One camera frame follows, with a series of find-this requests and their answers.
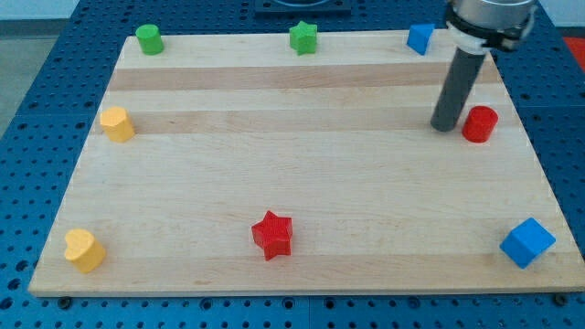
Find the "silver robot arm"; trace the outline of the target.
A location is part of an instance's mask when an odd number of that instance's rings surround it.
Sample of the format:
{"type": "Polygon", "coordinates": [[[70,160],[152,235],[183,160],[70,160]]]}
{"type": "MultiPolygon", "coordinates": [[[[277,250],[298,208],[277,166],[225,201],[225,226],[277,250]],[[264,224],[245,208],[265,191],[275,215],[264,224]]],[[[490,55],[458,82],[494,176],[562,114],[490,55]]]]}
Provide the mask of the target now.
{"type": "Polygon", "coordinates": [[[535,24],[535,0],[449,0],[445,21],[457,47],[472,55],[516,51],[535,24]]]}

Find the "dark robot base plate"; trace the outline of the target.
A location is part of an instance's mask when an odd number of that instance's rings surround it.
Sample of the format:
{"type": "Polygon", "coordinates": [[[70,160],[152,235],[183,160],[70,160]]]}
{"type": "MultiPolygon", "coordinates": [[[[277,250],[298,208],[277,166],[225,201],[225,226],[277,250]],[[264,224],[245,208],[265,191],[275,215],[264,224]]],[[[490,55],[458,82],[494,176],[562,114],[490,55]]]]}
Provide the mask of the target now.
{"type": "Polygon", "coordinates": [[[352,0],[253,0],[259,14],[348,14],[352,0]]]}

